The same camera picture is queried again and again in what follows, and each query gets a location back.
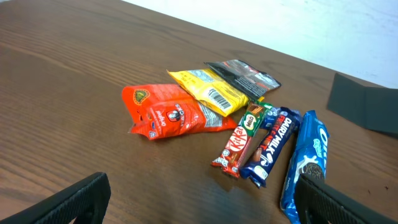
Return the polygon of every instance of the wooden table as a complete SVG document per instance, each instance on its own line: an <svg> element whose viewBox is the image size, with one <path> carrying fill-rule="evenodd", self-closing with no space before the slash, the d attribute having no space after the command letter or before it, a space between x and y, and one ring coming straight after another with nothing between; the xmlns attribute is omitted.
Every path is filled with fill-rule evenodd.
<svg viewBox="0 0 398 224"><path fill-rule="evenodd" d="M326 110L335 71L117 0L0 4L0 219L105 171L105 223L288 223L279 199L294 139L259 190L210 167L232 131L127 133L124 86L232 58L283 83L268 102L317 111L331 136L327 184L398 220L398 140Z"/></svg>

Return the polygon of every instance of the blue oreo packet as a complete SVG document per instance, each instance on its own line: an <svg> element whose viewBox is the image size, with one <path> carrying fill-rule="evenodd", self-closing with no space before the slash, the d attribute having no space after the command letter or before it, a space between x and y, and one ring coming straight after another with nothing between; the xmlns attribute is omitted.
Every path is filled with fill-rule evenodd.
<svg viewBox="0 0 398 224"><path fill-rule="evenodd" d="M298 119L299 123L301 123L302 118L300 116L300 111L298 111L298 110L291 110L291 111L293 111L294 113L297 114L296 119ZM265 130L270 130L270 128L272 128L272 126L274 125L274 122L275 122L276 118L278 117L279 112L280 112L280 108L276 108L276 107L271 108L268 111L268 113L266 114L266 117L264 118L263 122L261 123L260 128L265 129Z"/></svg>
<svg viewBox="0 0 398 224"><path fill-rule="evenodd" d="M318 179L326 177L328 138L326 126L318 120L315 111L306 112L280 199L280 209L293 224L300 224L294 203L294 189L299 175L306 173Z"/></svg>

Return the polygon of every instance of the kitkat logo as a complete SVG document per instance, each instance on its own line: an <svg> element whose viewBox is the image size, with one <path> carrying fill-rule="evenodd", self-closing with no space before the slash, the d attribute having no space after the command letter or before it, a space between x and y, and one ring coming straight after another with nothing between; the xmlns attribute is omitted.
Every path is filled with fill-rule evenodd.
<svg viewBox="0 0 398 224"><path fill-rule="evenodd" d="M234 133L229 138L225 148L238 152L244 148L248 142L248 134L246 130L240 126L236 127Z"/></svg>
<svg viewBox="0 0 398 224"><path fill-rule="evenodd" d="M248 114L243 121L243 125L246 129L252 131L254 129L254 124L256 123L256 117Z"/></svg>

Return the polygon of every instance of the green milo wrapper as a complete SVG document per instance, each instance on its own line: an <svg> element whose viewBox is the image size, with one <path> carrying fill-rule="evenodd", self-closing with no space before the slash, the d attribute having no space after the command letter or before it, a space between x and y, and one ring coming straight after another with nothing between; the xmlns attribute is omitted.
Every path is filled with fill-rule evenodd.
<svg viewBox="0 0 398 224"><path fill-rule="evenodd" d="M250 103L239 125L246 130L248 136L253 137L271 108L269 103Z"/></svg>

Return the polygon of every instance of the oreo packet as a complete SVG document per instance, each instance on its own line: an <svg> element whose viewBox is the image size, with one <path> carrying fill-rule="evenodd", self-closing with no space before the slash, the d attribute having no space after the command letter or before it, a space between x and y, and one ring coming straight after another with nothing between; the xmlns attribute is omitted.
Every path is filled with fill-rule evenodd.
<svg viewBox="0 0 398 224"><path fill-rule="evenodd" d="M317 119L314 110L308 111L298 132L297 144L285 179L280 209L293 224L300 224L294 202L294 189L300 174L316 179L326 177L329 134L326 126Z"/></svg>

